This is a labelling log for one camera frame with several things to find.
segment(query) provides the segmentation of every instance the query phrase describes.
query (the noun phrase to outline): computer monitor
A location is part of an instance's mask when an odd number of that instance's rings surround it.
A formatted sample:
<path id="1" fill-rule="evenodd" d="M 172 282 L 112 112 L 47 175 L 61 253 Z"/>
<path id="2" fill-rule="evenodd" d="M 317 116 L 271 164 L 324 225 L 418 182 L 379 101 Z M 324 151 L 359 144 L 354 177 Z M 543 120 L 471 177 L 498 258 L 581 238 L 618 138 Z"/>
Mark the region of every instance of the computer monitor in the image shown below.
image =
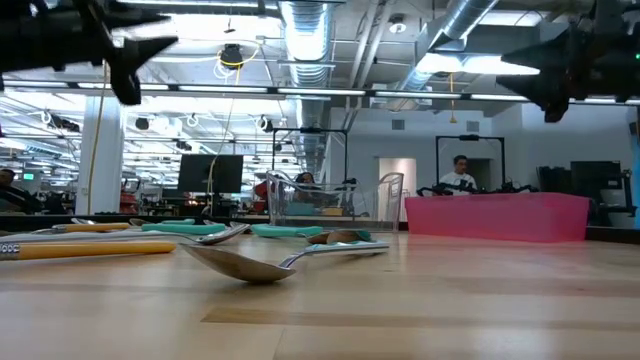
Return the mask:
<path id="1" fill-rule="evenodd" d="M 601 190 L 621 190 L 621 173 L 619 161 L 571 162 L 571 179 L 574 189 L 597 187 Z"/>
<path id="2" fill-rule="evenodd" d="M 214 193 L 239 193 L 242 187 L 242 155 L 182 155 L 178 190 L 207 192 L 209 168 L 215 160 L 211 174 Z"/>

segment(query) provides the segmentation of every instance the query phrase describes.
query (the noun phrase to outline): wooden tabletop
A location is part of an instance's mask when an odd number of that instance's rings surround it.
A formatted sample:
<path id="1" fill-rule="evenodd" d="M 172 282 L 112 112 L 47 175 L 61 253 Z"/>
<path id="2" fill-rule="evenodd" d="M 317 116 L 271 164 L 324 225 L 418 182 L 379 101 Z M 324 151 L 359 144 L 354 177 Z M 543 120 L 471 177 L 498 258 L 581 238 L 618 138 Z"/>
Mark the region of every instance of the wooden tabletop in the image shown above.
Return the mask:
<path id="1" fill-rule="evenodd" d="M 0 263 L 0 359 L 640 359 L 640 247 L 401 235 L 249 286 L 182 250 Z M 222 247 L 277 263 L 302 240 Z"/>

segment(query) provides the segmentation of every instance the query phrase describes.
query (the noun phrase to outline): pink bin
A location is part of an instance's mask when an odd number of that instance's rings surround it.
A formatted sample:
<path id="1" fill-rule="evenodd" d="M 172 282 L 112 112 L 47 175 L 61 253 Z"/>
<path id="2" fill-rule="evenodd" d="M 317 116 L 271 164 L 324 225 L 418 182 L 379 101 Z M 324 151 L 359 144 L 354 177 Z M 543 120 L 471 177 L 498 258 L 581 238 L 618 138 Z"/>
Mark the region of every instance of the pink bin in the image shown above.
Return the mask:
<path id="1" fill-rule="evenodd" d="M 532 242 L 582 241 L 589 199 L 533 193 L 413 197 L 409 233 Z"/>

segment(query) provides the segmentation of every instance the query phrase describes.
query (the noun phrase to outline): metal spoon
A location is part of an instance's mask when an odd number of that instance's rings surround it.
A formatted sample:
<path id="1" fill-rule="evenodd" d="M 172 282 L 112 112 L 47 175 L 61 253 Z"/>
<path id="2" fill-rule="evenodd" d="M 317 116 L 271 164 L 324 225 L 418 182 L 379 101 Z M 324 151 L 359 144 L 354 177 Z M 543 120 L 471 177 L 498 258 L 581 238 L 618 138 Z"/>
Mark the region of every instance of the metal spoon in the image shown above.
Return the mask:
<path id="1" fill-rule="evenodd" d="M 295 274 L 296 271 L 291 268 L 291 265 L 304 256 L 376 254 L 389 251 L 389 244 L 382 242 L 358 241 L 355 243 L 312 245 L 301 252 L 288 256 L 279 265 L 271 265 L 219 248 L 181 245 L 189 254 L 213 270 L 238 280 L 257 284 L 273 283 Z"/>

